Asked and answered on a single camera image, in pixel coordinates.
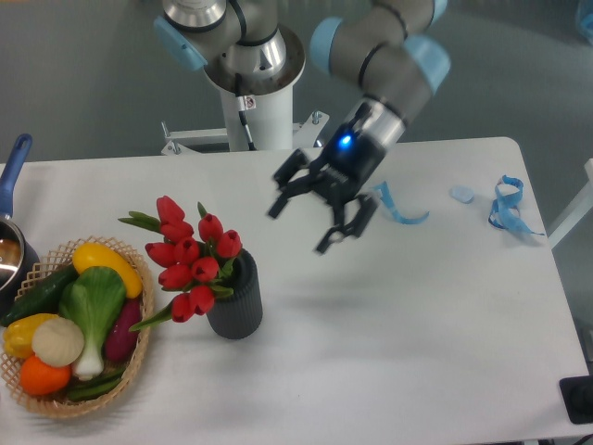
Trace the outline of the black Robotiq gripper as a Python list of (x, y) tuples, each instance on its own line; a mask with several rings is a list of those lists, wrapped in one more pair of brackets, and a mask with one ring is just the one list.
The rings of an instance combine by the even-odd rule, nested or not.
[[(299, 148), (274, 173), (272, 179), (280, 195), (268, 210), (268, 216), (276, 219), (291, 197), (313, 193), (322, 197), (334, 214), (334, 225), (315, 248), (317, 253), (325, 253), (335, 243), (335, 234), (342, 238), (361, 237), (378, 205), (372, 195), (357, 193), (385, 154), (386, 150), (370, 136), (355, 131), (350, 124), (341, 124), (316, 159), (309, 159)], [(359, 209), (346, 222), (345, 205), (354, 198)]]

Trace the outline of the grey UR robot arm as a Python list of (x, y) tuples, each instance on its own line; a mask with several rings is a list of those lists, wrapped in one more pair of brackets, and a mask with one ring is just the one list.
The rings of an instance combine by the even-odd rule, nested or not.
[[(273, 175), (279, 195), (269, 214), (299, 195), (323, 199), (334, 213), (317, 247), (324, 253), (338, 237), (362, 235), (377, 207), (363, 186), (448, 75), (447, 52), (425, 35), (446, 7), (375, 1), (352, 23), (323, 20), (303, 45), (273, 1), (166, 1), (154, 30), (180, 65), (219, 90), (231, 150), (290, 151)], [(316, 159), (293, 139), (293, 87), (307, 61), (362, 92)]]

